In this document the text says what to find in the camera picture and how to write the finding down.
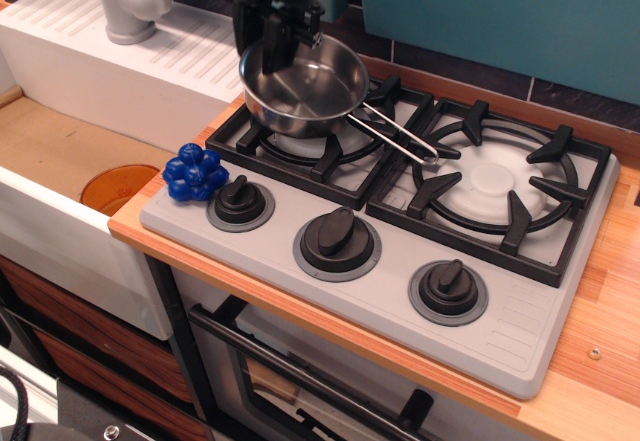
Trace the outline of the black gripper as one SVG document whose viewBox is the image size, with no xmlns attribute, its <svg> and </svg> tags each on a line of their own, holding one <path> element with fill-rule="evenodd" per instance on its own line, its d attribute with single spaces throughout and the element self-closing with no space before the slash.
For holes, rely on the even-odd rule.
<svg viewBox="0 0 640 441">
<path fill-rule="evenodd" d="M 322 42 L 318 0 L 228 0 L 233 6 L 237 52 L 262 39 L 262 72 L 271 75 L 290 67 L 299 43 L 311 48 Z"/>
</svg>

